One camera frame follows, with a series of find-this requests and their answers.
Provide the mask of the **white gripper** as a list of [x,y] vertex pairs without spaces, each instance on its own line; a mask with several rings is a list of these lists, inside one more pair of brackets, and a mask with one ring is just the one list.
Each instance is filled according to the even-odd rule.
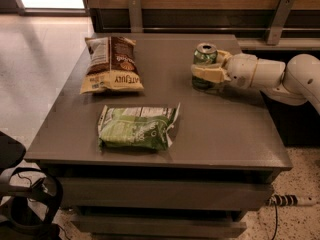
[[192,75],[211,83],[229,82],[232,87],[247,89],[250,87],[257,66],[258,58],[251,54],[233,55],[225,50],[217,51],[216,62],[224,65],[225,69],[217,64],[191,66]]

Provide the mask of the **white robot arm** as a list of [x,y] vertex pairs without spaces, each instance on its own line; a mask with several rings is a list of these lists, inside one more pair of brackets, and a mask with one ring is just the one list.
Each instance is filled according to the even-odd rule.
[[219,50],[214,64],[193,64],[191,72],[213,87],[254,88],[292,106],[309,101],[320,114],[320,61],[312,55],[299,54],[284,63]]

